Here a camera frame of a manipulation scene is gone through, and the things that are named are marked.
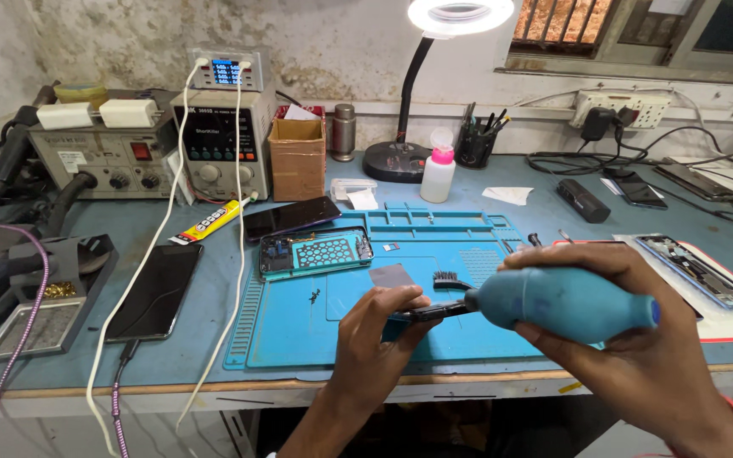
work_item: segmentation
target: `wall outlet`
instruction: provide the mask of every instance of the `wall outlet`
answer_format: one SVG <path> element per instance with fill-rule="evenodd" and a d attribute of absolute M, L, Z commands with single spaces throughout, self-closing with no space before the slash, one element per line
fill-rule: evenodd
<path fill-rule="evenodd" d="M 580 90 L 576 96 L 576 113 L 570 125 L 581 129 L 587 112 L 593 107 L 604 107 L 616 112 L 623 107 L 638 112 L 638 117 L 625 130 L 655 129 L 664 117 L 666 107 L 672 100 L 665 95 L 632 94 L 628 92 L 604 92 Z"/>

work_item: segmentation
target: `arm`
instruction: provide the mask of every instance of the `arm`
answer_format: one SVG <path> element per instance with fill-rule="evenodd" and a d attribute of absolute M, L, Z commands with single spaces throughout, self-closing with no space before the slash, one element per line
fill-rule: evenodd
<path fill-rule="evenodd" d="M 412 352 L 440 323 L 413 323 L 395 341 L 381 342 L 392 312 L 426 307 L 420 286 L 372 288 L 338 325 L 336 366 L 279 458 L 338 456 L 397 385 Z"/>
<path fill-rule="evenodd" d="M 660 305 L 657 329 L 632 330 L 604 350 L 533 324 L 516 332 L 597 394 L 626 422 L 657 435 L 687 458 L 733 458 L 733 407 L 712 382 L 691 308 L 635 250 L 575 244 L 506 257 L 500 269 L 578 265 Z"/>

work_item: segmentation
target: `yellow container lid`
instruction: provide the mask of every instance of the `yellow container lid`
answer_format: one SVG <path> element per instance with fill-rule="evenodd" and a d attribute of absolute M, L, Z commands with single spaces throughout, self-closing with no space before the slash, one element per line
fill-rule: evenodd
<path fill-rule="evenodd" d="M 58 97 L 91 97 L 106 93 L 107 88 L 103 83 L 87 81 L 59 84 L 54 90 Z"/>

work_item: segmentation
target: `person's right hand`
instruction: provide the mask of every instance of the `person's right hand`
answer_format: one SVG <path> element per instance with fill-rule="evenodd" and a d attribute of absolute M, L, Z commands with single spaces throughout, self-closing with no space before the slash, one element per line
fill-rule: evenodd
<path fill-rule="evenodd" d="M 516 332 L 597 394 L 624 421 L 694 457 L 733 457 L 733 409 L 706 366 L 695 315 L 687 303 L 623 244 L 563 244 L 505 258 L 502 269 L 575 265 L 660 305 L 657 329 L 632 330 L 604 350 L 560 338 L 536 325 Z"/>

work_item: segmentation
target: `yellow tape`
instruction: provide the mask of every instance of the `yellow tape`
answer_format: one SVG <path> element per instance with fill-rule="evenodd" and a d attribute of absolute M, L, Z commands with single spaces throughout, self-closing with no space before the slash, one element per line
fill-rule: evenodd
<path fill-rule="evenodd" d="M 567 385 L 563 388 L 559 388 L 560 394 L 565 394 L 567 391 L 573 391 L 576 388 L 582 388 L 584 385 L 582 385 L 581 381 L 577 381 L 576 383 L 571 383 L 570 385 Z"/>

